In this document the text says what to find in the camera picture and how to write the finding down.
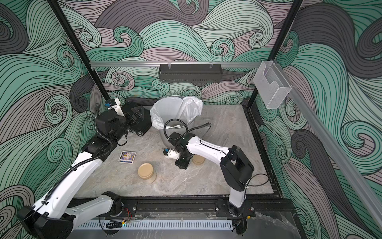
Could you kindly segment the beige jar lid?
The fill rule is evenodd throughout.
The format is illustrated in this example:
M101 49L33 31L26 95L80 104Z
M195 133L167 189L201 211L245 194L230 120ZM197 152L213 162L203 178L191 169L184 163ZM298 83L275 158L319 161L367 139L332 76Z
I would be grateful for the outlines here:
M194 155L193 158L192 158L192 162L195 164L195 165L202 165L204 162L205 162L205 158L200 156L200 155Z

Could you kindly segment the jar with beige lid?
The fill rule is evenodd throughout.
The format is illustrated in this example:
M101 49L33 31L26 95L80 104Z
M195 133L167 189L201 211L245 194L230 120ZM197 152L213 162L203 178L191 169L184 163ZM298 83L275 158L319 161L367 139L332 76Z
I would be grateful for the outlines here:
M143 163L138 168L138 176L148 184L151 184L156 180L157 174L152 164Z

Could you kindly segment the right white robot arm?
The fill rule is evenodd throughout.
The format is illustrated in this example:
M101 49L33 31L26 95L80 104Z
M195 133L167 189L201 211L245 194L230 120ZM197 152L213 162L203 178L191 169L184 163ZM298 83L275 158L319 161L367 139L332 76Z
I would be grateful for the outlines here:
M180 135L174 132L168 137L168 142L174 149L165 150L164 154L175 159L175 165L180 169L186 170L195 155L218 165L225 182L230 187L228 198L230 214L234 217L244 215L246 189L253 175L254 166L241 148L236 145L218 146L200 139L193 133Z

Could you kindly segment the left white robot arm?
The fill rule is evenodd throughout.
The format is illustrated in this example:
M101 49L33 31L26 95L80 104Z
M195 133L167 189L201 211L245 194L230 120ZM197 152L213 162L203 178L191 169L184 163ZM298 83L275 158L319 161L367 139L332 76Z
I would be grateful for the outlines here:
M17 213L22 227L38 239L66 239L81 224L103 214L122 214L121 196L107 191L101 196L69 208L69 204L89 176L119 146L129 131L142 136L149 115L138 107L119 115L107 110L95 119L96 135L83 146L74 163L52 188L33 206L24 206Z

